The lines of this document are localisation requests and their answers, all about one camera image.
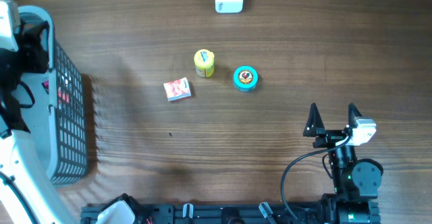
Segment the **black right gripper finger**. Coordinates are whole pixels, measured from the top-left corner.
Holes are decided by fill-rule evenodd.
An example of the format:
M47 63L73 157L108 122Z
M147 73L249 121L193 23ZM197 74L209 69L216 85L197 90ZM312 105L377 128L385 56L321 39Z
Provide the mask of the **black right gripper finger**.
M316 103L312 103L310 106L308 120L304 127L303 136L317 137L323 135L325 135L325 126L321 119L321 115Z
M354 103L350 103L348 105L348 125L351 128L354 128L356 126L356 119L358 117L362 117L362 114L356 108L356 106L354 105Z

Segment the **red silver foil packet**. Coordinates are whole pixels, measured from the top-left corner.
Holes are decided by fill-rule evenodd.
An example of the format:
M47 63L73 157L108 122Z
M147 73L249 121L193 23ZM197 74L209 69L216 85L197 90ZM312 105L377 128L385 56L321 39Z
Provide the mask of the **red silver foil packet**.
M51 89L56 88L56 97L58 101L64 101L65 103L70 102L70 89L72 88L72 85L69 83L68 80L65 80L64 82L61 81L58 83L58 85L50 86L49 81L45 81L42 83L42 86L47 94L51 94L54 96L54 93L51 92Z

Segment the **teal tin can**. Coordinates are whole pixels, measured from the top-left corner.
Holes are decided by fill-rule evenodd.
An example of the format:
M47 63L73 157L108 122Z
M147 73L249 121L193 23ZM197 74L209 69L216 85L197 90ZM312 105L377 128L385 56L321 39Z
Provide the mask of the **teal tin can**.
M240 92L253 91L259 81L259 75L255 68L249 65L238 67L233 74L234 87Z

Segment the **yellow cylindrical container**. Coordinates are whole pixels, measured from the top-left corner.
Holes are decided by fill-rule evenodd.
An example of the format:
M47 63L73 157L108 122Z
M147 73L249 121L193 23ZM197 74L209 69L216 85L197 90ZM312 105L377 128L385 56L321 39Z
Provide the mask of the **yellow cylindrical container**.
M215 70L215 56L214 53L201 49L194 55L194 64L196 73L202 78L209 78L213 75Z

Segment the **red snack box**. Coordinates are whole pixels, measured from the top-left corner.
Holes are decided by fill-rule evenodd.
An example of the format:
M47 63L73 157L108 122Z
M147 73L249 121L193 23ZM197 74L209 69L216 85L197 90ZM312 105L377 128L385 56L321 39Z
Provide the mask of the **red snack box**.
M167 100L176 101L192 96L190 85L187 78L181 78L163 84Z

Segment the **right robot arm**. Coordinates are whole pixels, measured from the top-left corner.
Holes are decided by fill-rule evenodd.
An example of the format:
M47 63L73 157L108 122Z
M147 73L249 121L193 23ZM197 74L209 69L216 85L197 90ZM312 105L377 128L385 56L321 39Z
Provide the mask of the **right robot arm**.
M375 201L381 185L383 167L373 159L358 159L355 148L367 143L377 131L377 124L364 117L354 104L348 105L348 125L342 130L327 130L316 104L303 135L314 137L314 148L328 152L335 192L322 195L317 213L319 223L374 224L381 222Z

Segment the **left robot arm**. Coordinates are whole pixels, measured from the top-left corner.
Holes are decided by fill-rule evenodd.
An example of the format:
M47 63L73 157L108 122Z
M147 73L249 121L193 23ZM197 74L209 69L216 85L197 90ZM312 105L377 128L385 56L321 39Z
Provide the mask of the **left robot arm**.
M88 170L82 77L48 21L7 27L1 50L1 201L16 223L75 223L58 186Z

